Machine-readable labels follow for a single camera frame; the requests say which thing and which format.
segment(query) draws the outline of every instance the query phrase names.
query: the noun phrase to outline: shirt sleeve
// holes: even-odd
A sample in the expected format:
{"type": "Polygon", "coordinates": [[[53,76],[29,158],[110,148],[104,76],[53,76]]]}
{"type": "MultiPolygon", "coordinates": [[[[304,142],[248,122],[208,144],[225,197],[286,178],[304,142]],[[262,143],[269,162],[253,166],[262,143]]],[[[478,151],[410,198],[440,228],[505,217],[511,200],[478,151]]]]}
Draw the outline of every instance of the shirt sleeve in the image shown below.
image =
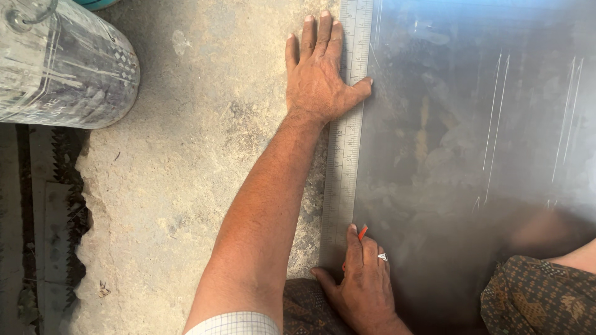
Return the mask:
{"type": "Polygon", "coordinates": [[[194,326],[187,335],[280,335],[275,322],[256,312],[218,315],[194,326]]]}

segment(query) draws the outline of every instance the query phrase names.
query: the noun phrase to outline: cracked concrete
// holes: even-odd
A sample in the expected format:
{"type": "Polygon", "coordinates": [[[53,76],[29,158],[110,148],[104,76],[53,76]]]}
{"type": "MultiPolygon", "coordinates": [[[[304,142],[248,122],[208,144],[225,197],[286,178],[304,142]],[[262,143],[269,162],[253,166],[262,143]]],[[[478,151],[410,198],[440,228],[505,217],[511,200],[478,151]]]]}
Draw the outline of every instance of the cracked concrete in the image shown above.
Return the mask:
{"type": "MultiPolygon", "coordinates": [[[[142,77],[132,110],[92,131],[77,163],[92,228],[77,251],[87,275],[65,330],[182,331],[221,220],[285,115],[285,38],[326,8],[337,14],[339,2],[122,0],[98,13],[130,39],[142,77]]],[[[326,138],[289,278],[310,276],[318,260],[326,138]]]]}

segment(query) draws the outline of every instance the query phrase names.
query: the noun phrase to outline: hand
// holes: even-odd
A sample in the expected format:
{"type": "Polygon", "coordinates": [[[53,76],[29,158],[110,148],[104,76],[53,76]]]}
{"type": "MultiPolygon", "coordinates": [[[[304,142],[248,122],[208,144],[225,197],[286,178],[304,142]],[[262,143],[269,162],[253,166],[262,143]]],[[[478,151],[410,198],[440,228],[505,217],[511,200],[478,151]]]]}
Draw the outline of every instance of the hand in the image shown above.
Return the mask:
{"type": "Polygon", "coordinates": [[[359,241],[354,224],[347,229],[346,241],[346,272],[341,285],[322,268],[311,269],[332,307],[360,335],[411,334],[395,313],[389,262],[377,257],[383,248],[368,237],[359,241]]]}
{"type": "Polygon", "coordinates": [[[294,34],[290,34],[285,43],[288,115],[312,118],[324,125],[371,95],[370,77],[354,86],[343,83],[339,75],[343,28],[339,21],[331,22],[329,11],[321,13],[318,38],[313,16],[306,16],[300,57],[297,42],[294,34]]]}

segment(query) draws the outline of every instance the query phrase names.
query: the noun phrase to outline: steel ruler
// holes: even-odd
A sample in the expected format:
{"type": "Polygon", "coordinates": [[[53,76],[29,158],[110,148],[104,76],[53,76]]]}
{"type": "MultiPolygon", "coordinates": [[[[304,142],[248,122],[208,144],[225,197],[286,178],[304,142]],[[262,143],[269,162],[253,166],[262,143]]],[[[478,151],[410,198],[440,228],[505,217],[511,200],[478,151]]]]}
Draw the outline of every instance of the steel ruler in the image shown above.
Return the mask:
{"type": "MultiPolygon", "coordinates": [[[[350,86],[367,76],[373,5],[374,0],[342,0],[341,75],[350,86]]],[[[341,269],[346,229],[352,223],[363,110],[364,103],[360,103],[331,122],[319,256],[319,265],[331,270],[341,269]]]]}

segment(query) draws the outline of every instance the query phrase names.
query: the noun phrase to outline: brown patterned cloth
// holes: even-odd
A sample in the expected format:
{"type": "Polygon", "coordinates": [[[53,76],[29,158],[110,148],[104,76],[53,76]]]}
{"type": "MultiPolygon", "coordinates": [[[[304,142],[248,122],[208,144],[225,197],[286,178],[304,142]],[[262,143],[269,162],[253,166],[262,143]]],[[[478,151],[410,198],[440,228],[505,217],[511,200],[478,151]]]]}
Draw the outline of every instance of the brown patterned cloth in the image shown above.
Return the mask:
{"type": "Polygon", "coordinates": [[[596,334],[596,275],[568,266],[513,256],[497,267],[480,304],[493,335],[596,334]]]}
{"type": "Polygon", "coordinates": [[[356,334],[331,308],[316,280],[292,279],[284,287],[283,335],[356,334]]]}

